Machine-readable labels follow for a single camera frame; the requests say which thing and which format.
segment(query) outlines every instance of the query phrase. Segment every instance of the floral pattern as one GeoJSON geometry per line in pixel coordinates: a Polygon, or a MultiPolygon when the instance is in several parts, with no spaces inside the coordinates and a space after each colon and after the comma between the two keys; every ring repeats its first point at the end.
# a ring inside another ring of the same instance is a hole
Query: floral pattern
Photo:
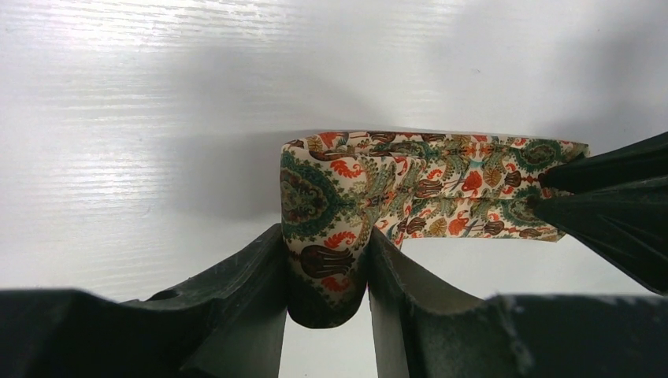
{"type": "Polygon", "coordinates": [[[424,237],[559,240],[532,208],[568,195],[541,183],[549,168],[586,156],[582,143],[497,135],[326,132],[285,144],[291,316],[328,328],[355,313],[373,227],[397,247],[424,237]]]}

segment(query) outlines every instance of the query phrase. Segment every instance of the green paisley motif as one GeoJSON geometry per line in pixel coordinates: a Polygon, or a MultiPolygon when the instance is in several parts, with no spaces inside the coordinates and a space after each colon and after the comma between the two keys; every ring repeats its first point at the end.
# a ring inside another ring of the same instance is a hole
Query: green paisley motif
{"type": "Polygon", "coordinates": [[[546,225],[545,222],[533,215],[530,206],[532,201],[540,200],[540,189],[537,187],[526,187],[517,192],[515,200],[500,200],[503,216],[512,224],[519,227],[539,227],[546,225]]]}
{"type": "Polygon", "coordinates": [[[512,151],[520,169],[527,173],[544,170],[563,160],[562,148],[555,140],[536,139],[524,148],[514,148],[512,151]]]}
{"type": "Polygon", "coordinates": [[[289,152],[280,157],[281,220],[287,239],[304,240],[325,230],[351,203],[318,167],[289,152]]]}

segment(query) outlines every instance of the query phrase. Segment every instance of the white surface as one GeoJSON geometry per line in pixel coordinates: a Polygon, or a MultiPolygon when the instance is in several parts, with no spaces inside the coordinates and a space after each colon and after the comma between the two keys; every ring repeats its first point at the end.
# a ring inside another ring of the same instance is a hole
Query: white surface
{"type": "MultiPolygon", "coordinates": [[[[0,287],[146,298],[279,220],[280,145],[383,127],[666,131],[659,0],[0,2],[0,287]]],[[[572,239],[410,241],[475,295],[644,289],[572,239]]],[[[375,376],[368,302],[281,376],[375,376]]]]}

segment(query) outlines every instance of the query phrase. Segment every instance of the white table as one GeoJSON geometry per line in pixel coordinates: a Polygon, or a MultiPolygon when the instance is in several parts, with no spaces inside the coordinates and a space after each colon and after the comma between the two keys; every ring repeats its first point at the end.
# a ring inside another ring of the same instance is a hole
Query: white table
{"type": "MultiPolygon", "coordinates": [[[[658,0],[2,0],[0,287],[147,298],[279,220],[283,142],[383,127],[595,154],[668,129],[658,0]]],[[[647,293],[568,238],[419,240],[474,295],[647,293]]],[[[375,376],[368,302],[281,376],[375,376]]]]}

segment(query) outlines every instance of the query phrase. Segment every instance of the folded fabric strip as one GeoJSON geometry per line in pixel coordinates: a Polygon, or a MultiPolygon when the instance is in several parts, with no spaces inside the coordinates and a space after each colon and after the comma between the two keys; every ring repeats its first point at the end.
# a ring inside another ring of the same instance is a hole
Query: folded fabric strip
{"type": "Polygon", "coordinates": [[[374,225],[397,247],[423,237],[559,240],[532,208],[568,194],[541,185],[549,168],[585,156],[582,143],[495,135],[326,132],[285,144],[292,319],[331,328],[357,312],[374,225]]]}

